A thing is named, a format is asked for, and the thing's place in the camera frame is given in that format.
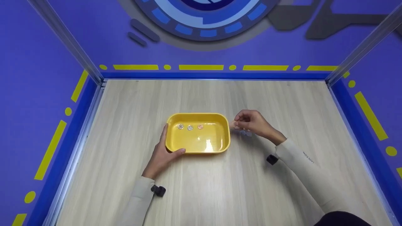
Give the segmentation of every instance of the yellow tray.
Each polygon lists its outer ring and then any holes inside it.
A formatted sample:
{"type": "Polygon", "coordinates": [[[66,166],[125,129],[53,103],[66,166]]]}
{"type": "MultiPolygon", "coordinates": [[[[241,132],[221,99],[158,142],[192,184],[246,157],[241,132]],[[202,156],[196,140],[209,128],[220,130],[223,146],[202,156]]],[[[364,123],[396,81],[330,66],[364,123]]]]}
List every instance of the yellow tray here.
{"type": "Polygon", "coordinates": [[[170,151],[185,148],[186,154],[215,154],[226,151],[230,145],[229,122],[221,114],[177,113],[167,123],[166,147],[170,151]]]}

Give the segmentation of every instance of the circular wall decal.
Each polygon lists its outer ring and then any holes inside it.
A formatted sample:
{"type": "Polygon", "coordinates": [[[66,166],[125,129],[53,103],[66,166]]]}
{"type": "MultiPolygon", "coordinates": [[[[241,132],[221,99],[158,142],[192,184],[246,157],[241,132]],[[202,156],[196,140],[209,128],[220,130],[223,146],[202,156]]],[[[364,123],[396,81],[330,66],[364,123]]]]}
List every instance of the circular wall decal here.
{"type": "Polygon", "coordinates": [[[216,41],[255,25],[279,0],[135,0],[159,27],[194,41],[216,41]]]}

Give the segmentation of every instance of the metal frame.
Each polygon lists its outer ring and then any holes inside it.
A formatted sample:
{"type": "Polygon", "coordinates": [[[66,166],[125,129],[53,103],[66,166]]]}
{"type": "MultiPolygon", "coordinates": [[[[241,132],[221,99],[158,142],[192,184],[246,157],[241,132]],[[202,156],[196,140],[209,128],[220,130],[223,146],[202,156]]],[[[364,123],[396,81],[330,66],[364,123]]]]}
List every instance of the metal frame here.
{"type": "Polygon", "coordinates": [[[63,24],[57,13],[53,10],[52,6],[46,0],[27,0],[42,19],[49,25],[61,42],[77,59],[77,61],[88,71],[89,75],[97,85],[101,85],[103,76],[98,68],[94,65],[85,51],[78,44],[77,40],[69,32],[67,27],[63,24]]]}
{"type": "Polygon", "coordinates": [[[356,65],[364,56],[366,56],[374,47],[376,47],[385,37],[393,32],[398,26],[402,24],[402,3],[399,4],[384,21],[378,25],[361,42],[355,50],[333,71],[326,79],[328,86],[333,86],[343,74],[349,71],[356,65]]]}
{"type": "Polygon", "coordinates": [[[82,150],[84,149],[84,145],[86,143],[86,139],[88,137],[92,123],[94,121],[95,114],[98,110],[99,103],[101,102],[100,100],[102,98],[104,89],[105,89],[104,86],[98,86],[97,90],[95,91],[91,105],[88,109],[87,115],[86,115],[84,123],[82,125],[80,134],[78,135],[77,142],[71,153],[71,156],[68,161],[66,170],[64,171],[62,180],[60,181],[59,188],[57,189],[56,195],[53,198],[53,201],[50,206],[49,212],[47,213],[46,219],[42,224],[44,226],[56,225],[56,223],[57,223],[57,220],[60,215],[60,211],[61,211],[63,203],[64,203],[64,198],[66,197],[70,182],[75,173],[75,169],[78,165],[78,162],[80,161],[82,150]]]}
{"type": "MultiPolygon", "coordinates": [[[[67,195],[69,185],[74,176],[76,167],[78,162],[80,161],[80,157],[86,143],[87,136],[89,134],[90,128],[94,121],[95,114],[100,104],[100,100],[102,98],[104,88],[106,85],[106,80],[103,78],[102,74],[99,72],[98,68],[91,61],[89,56],[85,53],[85,51],[81,48],[79,43],[75,40],[73,35],[69,32],[67,27],[63,24],[61,19],[58,17],[56,12],[53,10],[51,5],[46,0],[27,0],[32,7],[37,11],[37,13],[43,18],[43,20],[49,25],[49,27],[54,31],[54,33],[60,38],[61,42],[67,47],[67,49],[72,53],[72,55],[77,59],[77,61],[89,72],[90,77],[93,81],[98,85],[98,88],[95,92],[95,95],[90,104],[90,108],[85,117],[83,126],[81,128],[80,134],[77,138],[77,142],[74,146],[73,152],[70,156],[68,165],[63,174],[62,180],[57,189],[56,195],[52,201],[50,206],[48,215],[43,222],[44,226],[53,226],[57,224],[57,220],[59,218],[59,214],[61,212],[64,199],[67,195]]],[[[393,30],[395,30],[398,26],[402,24],[402,3],[391,13],[388,17],[378,26],[376,27],[370,35],[368,35],[355,50],[353,50],[350,55],[339,65],[339,67],[333,71],[325,81],[328,84],[329,91],[332,95],[332,98],[338,107],[338,111],[340,112],[343,121],[349,131],[350,136],[355,142],[357,150],[359,151],[359,155],[362,159],[363,165],[365,166],[371,181],[377,191],[377,195],[380,197],[386,211],[388,217],[394,226],[400,226],[398,221],[394,218],[393,212],[380,189],[378,182],[375,180],[373,176],[373,172],[369,167],[365,156],[363,155],[360,146],[358,145],[356,138],[353,132],[350,129],[349,123],[343,115],[342,109],[338,104],[336,97],[334,96],[331,86],[335,84],[339,79],[342,78],[342,75],[349,71],[357,62],[359,62],[366,54],[368,54],[376,45],[378,45],[385,37],[387,37],[393,30]]]]}

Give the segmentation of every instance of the light wood surface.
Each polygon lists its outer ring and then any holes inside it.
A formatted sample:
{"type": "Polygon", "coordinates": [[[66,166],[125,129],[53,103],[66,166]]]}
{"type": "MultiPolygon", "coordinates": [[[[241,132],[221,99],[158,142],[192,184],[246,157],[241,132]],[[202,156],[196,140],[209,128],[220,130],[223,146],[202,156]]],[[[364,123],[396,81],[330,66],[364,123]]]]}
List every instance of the light wood surface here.
{"type": "MultiPolygon", "coordinates": [[[[57,225],[115,225],[167,118],[217,112],[229,121],[259,110],[362,205],[364,220],[390,221],[323,82],[109,80],[57,225]]],[[[313,225],[323,212],[283,162],[265,158],[274,145],[232,134],[217,155],[184,156],[156,184],[146,226],[313,225]]]]}

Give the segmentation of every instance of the white sleeve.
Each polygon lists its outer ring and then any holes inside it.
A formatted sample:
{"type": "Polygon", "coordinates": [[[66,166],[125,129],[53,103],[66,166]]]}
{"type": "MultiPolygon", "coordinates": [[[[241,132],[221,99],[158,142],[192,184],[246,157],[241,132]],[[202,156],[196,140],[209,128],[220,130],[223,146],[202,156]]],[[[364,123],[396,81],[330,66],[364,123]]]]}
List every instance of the white sleeve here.
{"type": "Polygon", "coordinates": [[[324,213],[345,211],[356,214],[355,203],[340,191],[339,185],[314,164],[290,139],[276,146],[276,155],[299,178],[324,213]]]}
{"type": "Polygon", "coordinates": [[[155,181],[140,177],[134,185],[130,200],[119,219],[118,226],[142,226],[154,193],[151,191],[155,181]]]}

